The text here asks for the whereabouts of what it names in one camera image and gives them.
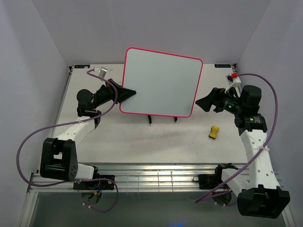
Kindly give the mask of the right blue corner label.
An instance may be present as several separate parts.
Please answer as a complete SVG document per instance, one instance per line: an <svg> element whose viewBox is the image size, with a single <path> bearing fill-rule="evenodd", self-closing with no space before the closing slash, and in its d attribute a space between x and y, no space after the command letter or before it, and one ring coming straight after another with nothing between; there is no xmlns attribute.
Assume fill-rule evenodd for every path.
<svg viewBox="0 0 303 227"><path fill-rule="evenodd" d="M216 68L231 68L230 64L214 64Z"/></svg>

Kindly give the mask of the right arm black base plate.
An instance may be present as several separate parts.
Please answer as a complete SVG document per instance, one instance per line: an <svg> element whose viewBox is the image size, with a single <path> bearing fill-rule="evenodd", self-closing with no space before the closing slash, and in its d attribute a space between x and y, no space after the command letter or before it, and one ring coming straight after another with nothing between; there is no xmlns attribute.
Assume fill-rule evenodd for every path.
<svg viewBox="0 0 303 227"><path fill-rule="evenodd" d="M198 183L199 189L213 189L222 183L215 174L199 174L193 177L193 182Z"/></svg>

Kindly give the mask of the blue corner label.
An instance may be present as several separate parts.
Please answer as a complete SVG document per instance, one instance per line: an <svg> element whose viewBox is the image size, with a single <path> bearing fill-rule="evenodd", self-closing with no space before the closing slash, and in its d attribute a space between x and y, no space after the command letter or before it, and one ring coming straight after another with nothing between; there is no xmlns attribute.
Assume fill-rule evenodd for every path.
<svg viewBox="0 0 303 227"><path fill-rule="evenodd" d="M90 68L90 65L89 64L81 64L81 65L74 65L74 68L75 69L89 69Z"/></svg>
<svg viewBox="0 0 303 227"><path fill-rule="evenodd" d="M230 64L214 64L216 68L231 68Z"/></svg>

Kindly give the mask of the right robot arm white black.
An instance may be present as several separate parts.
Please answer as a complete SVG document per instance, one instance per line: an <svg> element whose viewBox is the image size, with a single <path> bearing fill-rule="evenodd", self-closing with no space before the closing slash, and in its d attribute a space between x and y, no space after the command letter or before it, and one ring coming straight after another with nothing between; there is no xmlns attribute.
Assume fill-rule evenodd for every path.
<svg viewBox="0 0 303 227"><path fill-rule="evenodd" d="M276 219L290 202L288 191L281 189L270 161L267 144L270 135L264 117L258 113L261 89L246 85L240 96L235 88L213 88L196 101L205 112L224 110L235 116L235 126L244 145L248 162L241 169L222 167L214 175L215 189L229 186L237 197L238 211L243 216Z"/></svg>

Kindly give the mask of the yellow bone-shaped eraser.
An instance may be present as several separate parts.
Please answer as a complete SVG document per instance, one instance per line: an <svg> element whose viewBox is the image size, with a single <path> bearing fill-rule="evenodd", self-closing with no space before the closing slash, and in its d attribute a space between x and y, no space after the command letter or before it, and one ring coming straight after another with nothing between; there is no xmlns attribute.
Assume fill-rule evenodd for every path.
<svg viewBox="0 0 303 227"><path fill-rule="evenodd" d="M218 126L213 125L210 129L208 137L211 139L216 139L220 128Z"/></svg>

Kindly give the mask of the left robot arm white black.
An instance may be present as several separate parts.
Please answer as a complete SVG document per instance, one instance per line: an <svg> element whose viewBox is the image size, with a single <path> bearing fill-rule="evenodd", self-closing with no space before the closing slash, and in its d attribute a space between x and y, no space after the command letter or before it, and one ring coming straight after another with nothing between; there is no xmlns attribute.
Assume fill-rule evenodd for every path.
<svg viewBox="0 0 303 227"><path fill-rule="evenodd" d="M82 89L77 93L77 121L64 133L43 142L40 175L44 178L72 182L84 180L90 188L100 185L97 169L78 163L77 146L100 124L102 112L97 108L109 101L121 103L136 95L136 91L124 88L109 79L95 93Z"/></svg>

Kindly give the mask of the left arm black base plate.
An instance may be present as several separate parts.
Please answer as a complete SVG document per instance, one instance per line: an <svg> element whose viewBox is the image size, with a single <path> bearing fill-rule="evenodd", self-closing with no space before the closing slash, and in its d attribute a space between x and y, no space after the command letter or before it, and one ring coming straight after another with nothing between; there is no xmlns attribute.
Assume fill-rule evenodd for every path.
<svg viewBox="0 0 303 227"><path fill-rule="evenodd" d="M103 188L104 190L113 190L114 185L110 181L115 180L115 175L99 175L94 176L94 179L107 179L105 181L97 180L97 181L77 181L73 184L74 190L100 190Z"/></svg>

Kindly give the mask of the pink framed whiteboard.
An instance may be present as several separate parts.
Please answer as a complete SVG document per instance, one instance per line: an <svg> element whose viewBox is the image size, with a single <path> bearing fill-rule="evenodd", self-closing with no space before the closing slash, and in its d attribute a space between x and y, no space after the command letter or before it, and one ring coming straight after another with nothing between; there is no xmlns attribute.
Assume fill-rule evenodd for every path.
<svg viewBox="0 0 303 227"><path fill-rule="evenodd" d="M122 102L125 114L188 118L193 112L203 69L200 58L130 47L122 86L136 95Z"/></svg>

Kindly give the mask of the left blue corner label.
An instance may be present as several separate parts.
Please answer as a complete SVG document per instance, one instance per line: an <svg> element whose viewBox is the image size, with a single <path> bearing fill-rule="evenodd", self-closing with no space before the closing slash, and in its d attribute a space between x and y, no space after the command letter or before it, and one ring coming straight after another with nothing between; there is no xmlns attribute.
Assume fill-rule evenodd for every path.
<svg viewBox="0 0 303 227"><path fill-rule="evenodd" d="M90 68L90 65L89 64L81 64L81 65L74 65L74 68L75 69L89 69Z"/></svg>

